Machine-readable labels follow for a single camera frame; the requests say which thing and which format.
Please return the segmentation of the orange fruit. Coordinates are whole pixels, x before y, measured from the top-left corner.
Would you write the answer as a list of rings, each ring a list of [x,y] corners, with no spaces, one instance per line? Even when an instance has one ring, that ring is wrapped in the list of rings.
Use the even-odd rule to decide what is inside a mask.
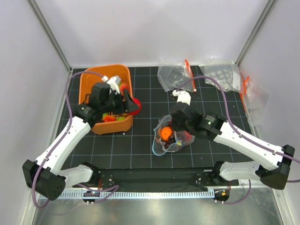
[[[169,126],[166,126],[162,129],[160,129],[160,138],[163,140],[163,141],[168,141],[171,136],[173,135],[173,129]]]

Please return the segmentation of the orange plastic basket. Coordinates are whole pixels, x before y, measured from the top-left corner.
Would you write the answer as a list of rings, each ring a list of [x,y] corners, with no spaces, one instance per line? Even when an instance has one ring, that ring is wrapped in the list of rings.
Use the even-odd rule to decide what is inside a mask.
[[[84,70],[84,73],[80,76],[80,84],[79,84],[79,98],[78,102],[82,103],[85,99],[86,94],[91,93],[92,86],[101,82],[101,77],[95,74],[91,74],[91,72],[96,72],[101,75],[105,75],[108,78],[113,76],[119,76],[121,79],[121,83],[125,83],[128,86],[128,92],[130,96],[133,96],[132,91],[132,83],[129,69],[122,64],[111,64],[97,67],[90,67]],[[92,129],[92,132],[97,135],[103,135],[108,133],[116,133],[116,132],[125,132],[128,131],[133,124],[133,116],[129,115],[123,120],[116,120],[111,122],[101,122],[95,124]]]

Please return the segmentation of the clear blue-zip bag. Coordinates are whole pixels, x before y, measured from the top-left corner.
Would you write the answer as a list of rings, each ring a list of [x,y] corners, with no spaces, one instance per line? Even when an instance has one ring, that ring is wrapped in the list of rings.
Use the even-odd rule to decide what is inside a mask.
[[[175,153],[183,147],[191,145],[195,140],[195,137],[186,131],[176,132],[173,130],[171,115],[166,115],[158,120],[153,131],[152,152],[156,156]]]

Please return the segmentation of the purple grape bunch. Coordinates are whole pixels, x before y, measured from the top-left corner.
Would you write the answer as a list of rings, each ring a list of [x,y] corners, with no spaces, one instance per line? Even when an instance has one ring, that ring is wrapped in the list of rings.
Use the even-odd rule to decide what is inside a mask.
[[[159,142],[160,144],[162,145],[162,149],[164,151],[167,151],[167,149],[174,143],[176,143],[176,140],[175,140],[175,133],[173,131],[173,135],[171,136],[171,138],[168,140],[168,141],[163,141],[161,138],[160,138],[160,134],[159,134]]]

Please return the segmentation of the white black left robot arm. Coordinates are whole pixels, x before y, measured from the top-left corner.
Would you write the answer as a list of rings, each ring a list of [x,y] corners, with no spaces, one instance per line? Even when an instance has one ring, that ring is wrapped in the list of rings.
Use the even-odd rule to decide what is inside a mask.
[[[75,146],[102,120],[105,113],[136,113],[141,107],[127,89],[117,91],[107,82],[93,85],[83,103],[71,111],[65,128],[35,161],[26,160],[22,166],[27,187],[50,201],[56,200],[65,188],[83,184],[98,185],[99,169],[84,162],[63,170],[62,166]]]

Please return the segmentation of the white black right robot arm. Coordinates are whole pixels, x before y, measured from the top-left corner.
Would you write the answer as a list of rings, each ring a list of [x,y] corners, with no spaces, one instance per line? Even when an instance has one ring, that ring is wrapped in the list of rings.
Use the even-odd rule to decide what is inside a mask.
[[[285,188],[295,152],[291,145],[281,147],[267,143],[213,112],[200,114],[183,102],[173,106],[171,117],[176,132],[186,131],[198,139],[225,145],[251,158],[242,163],[216,162],[211,174],[215,185],[232,180],[259,180],[273,189]]]

